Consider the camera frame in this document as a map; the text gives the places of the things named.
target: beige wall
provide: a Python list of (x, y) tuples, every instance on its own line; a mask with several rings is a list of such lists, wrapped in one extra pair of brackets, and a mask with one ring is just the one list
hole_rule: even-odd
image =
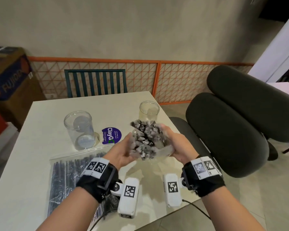
[(255, 62), (282, 23), (251, 0), (0, 0), (0, 45), (48, 57)]

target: orange metal frame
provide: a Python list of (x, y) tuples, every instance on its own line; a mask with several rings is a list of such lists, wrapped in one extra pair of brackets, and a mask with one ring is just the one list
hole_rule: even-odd
[[(236, 62), (193, 62), (193, 61), (159, 61), (159, 60), (130, 60), (130, 59), (99, 59), (99, 58), (57, 58), (57, 57), (28, 57), (33, 62), (101, 62), (101, 63), (156, 63), (156, 72), (154, 77), (154, 84), (152, 96), (155, 97), (158, 86), (158, 78), (161, 71), (161, 64), (209, 64), (209, 65), (229, 65), (229, 66), (253, 66), (254, 63), (236, 63)], [(189, 101), (167, 102), (166, 104), (181, 104), (189, 103)]]

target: cardboard box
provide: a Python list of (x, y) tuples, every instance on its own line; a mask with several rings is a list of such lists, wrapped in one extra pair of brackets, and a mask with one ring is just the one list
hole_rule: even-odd
[(45, 100), (22, 48), (0, 47), (0, 114), (20, 129), (33, 101)]

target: hand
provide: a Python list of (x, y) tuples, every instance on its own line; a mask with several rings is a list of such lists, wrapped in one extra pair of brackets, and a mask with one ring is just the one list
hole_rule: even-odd
[(175, 152), (171, 156), (176, 158), (183, 165), (199, 156), (197, 151), (184, 135), (174, 133), (170, 127), (165, 126), (164, 124), (161, 124), (161, 127), (175, 149)]
[(125, 138), (116, 143), (103, 158), (108, 159), (109, 162), (119, 171), (121, 167), (133, 162), (136, 158), (129, 154), (130, 151), (130, 138), (129, 133)]

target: black wrist strap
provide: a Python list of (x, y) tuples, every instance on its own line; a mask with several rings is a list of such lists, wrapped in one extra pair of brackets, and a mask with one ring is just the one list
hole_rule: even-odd
[(200, 179), (191, 162), (188, 162), (183, 166), (182, 176), (185, 180), (186, 187), (189, 190), (194, 190), (199, 197), (204, 197), (217, 188), (225, 186), (224, 180), (219, 174)]
[(101, 203), (104, 198), (110, 194), (110, 189), (118, 179), (118, 170), (112, 164), (108, 163), (100, 178), (95, 178), (91, 175), (82, 175), (76, 183), (76, 186), (85, 189), (97, 202)]

